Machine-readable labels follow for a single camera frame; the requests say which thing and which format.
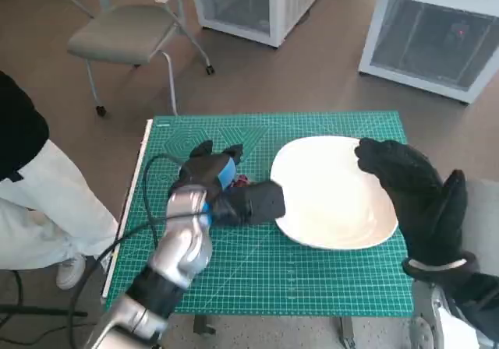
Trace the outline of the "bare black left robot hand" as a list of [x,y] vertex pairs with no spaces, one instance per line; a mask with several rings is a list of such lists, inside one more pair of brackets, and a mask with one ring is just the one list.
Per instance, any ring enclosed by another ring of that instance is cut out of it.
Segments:
[[209,139],[192,149],[168,191],[169,196],[186,185],[200,185],[207,189],[209,196],[216,196],[230,186],[243,155],[243,145],[234,144],[219,153],[213,151],[213,145]]

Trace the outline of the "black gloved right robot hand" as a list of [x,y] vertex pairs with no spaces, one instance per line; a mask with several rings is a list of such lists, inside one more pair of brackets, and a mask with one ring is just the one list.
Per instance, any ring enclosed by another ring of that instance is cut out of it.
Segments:
[[362,138],[355,148],[361,171],[372,174],[391,199],[407,253],[425,266],[465,258],[462,224],[468,205],[465,174],[442,180],[429,159],[410,145]]

